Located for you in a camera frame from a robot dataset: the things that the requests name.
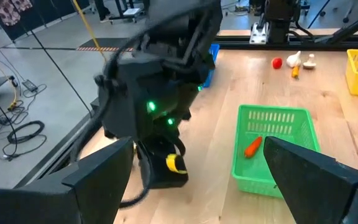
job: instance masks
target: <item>gray floor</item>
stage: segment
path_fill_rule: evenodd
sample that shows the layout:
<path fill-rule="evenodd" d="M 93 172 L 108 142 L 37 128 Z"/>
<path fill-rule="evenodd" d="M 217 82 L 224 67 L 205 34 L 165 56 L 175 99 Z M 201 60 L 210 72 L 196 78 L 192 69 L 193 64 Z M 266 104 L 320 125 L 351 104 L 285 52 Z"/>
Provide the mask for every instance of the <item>gray floor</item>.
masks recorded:
<path fill-rule="evenodd" d="M 225 0 L 222 5 L 231 2 Z M 334 28 L 342 27 L 342 17 L 346 8 L 339 8 L 332 12 L 336 2 L 332 1 L 327 7 L 325 17 L 319 17 L 312 28 Z M 300 23 L 306 26 L 310 23 L 314 15 L 324 4 L 323 0 L 312 0 L 311 10 L 307 17 L 302 17 Z M 115 11 L 114 4 L 111 1 L 106 3 L 107 7 Z M 135 34 L 144 25 L 143 21 L 137 24 L 126 21 L 114 21 L 114 24 L 99 23 L 98 16 L 87 14 L 86 18 L 91 24 L 96 37 L 129 37 Z M 358 9 L 351 16 L 351 22 L 358 19 Z M 254 16 L 236 16 L 229 13 L 224 17 L 221 29 L 248 29 L 258 18 Z M 76 48 L 84 42 L 90 40 L 90 35 L 85 29 L 79 16 L 73 16 L 54 26 L 41 30 L 36 33 L 37 37 L 46 47 L 67 47 Z M 0 47 L 40 47 L 33 36 L 23 37 L 15 44 L 0 31 Z M 24 175 L 34 168 L 36 163 L 43 158 L 57 142 L 61 141 L 71 129 L 83 118 L 87 110 L 76 97 L 74 91 L 58 72 L 53 63 L 49 60 L 42 50 L 17 50 L 1 49 L 2 53 L 9 59 L 19 73 L 25 78 L 30 79 L 35 84 L 46 84 L 48 88 L 42 92 L 35 103 L 30 107 L 29 116 L 24 122 L 41 120 L 45 123 L 45 131 L 48 136 L 47 142 L 37 151 L 28 155 L 14 159 L 11 162 L 0 161 L 0 187 L 14 187 Z M 96 98 L 96 85 L 93 83 L 93 75 L 101 71 L 103 67 L 103 58 L 99 52 L 78 52 L 64 50 L 48 50 L 57 64 L 61 67 L 69 81 L 72 82 L 80 96 L 89 105 Z M 0 53 L 0 60 L 7 63 Z M 0 63 L 0 67 L 7 75 L 13 73 Z M 12 88 L 5 84 L 0 88 L 0 104 L 7 108 L 13 99 Z M 19 152 L 26 151 L 37 146 L 40 139 L 34 139 L 23 143 L 19 147 Z M 1 148 L 7 143 L 6 139 L 0 140 Z"/>

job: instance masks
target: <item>green plastic basket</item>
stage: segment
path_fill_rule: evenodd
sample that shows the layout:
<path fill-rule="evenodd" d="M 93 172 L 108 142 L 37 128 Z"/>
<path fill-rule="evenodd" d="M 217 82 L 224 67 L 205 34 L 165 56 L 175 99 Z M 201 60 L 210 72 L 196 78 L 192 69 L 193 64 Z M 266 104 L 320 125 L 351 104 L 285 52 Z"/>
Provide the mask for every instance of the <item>green plastic basket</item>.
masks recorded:
<path fill-rule="evenodd" d="M 245 158 L 245 148 L 258 136 L 263 137 L 262 145 L 252 158 Z M 239 190 L 282 198 L 264 157 L 266 136 L 275 136 L 316 152 L 320 152 L 320 146 L 309 111 L 305 109 L 260 105 L 239 107 L 232 176 Z"/>

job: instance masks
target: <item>red tomato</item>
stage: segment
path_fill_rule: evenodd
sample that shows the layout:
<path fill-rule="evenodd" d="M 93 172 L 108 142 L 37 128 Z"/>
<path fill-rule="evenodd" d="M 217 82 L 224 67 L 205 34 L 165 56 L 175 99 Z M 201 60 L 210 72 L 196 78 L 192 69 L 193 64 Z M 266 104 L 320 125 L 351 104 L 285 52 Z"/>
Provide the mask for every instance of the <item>red tomato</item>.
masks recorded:
<path fill-rule="evenodd" d="M 274 58 L 272 60 L 272 66 L 274 69 L 279 69 L 283 65 L 283 60 L 281 58 Z"/>

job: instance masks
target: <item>blue object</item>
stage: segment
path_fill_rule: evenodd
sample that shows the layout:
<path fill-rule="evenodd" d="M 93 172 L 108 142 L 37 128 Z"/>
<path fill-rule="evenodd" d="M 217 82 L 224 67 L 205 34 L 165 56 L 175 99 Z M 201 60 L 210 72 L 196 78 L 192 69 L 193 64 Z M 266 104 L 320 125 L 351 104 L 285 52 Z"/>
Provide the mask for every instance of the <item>blue object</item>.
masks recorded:
<path fill-rule="evenodd" d="M 211 48 L 209 49 L 209 52 L 212 54 L 212 57 L 214 58 L 214 62 L 216 62 L 216 57 L 218 56 L 218 52 L 219 52 L 219 44 L 212 44 Z M 208 73 L 208 78 L 204 82 L 203 85 L 204 88 L 209 87 L 213 76 L 214 76 L 214 70 L 210 70 Z"/>

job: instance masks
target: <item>wooden table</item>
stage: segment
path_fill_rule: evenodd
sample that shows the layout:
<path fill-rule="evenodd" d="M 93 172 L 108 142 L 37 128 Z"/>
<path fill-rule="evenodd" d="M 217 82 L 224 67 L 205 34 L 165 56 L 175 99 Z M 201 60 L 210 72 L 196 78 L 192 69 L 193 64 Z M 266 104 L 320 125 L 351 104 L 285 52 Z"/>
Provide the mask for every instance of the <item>wooden table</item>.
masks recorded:
<path fill-rule="evenodd" d="M 247 33 L 224 30 L 221 35 Z M 303 52 L 302 59 L 309 53 Z M 294 223 L 283 200 L 240 192 L 231 177 L 241 104 L 307 108 L 322 153 L 358 169 L 358 96 L 351 96 L 347 89 L 346 53 L 314 52 L 317 68 L 300 70 L 298 81 L 290 77 L 290 68 L 274 70 L 270 64 L 274 57 L 291 54 L 294 52 L 221 50 L 211 87 L 199 93 L 190 108 L 190 122 L 180 126 L 189 182 L 180 189 L 150 191 L 138 206 L 119 211 L 114 223 Z M 100 130 L 82 156 L 110 142 Z M 135 197 L 141 188 L 137 168 L 124 198 Z"/>

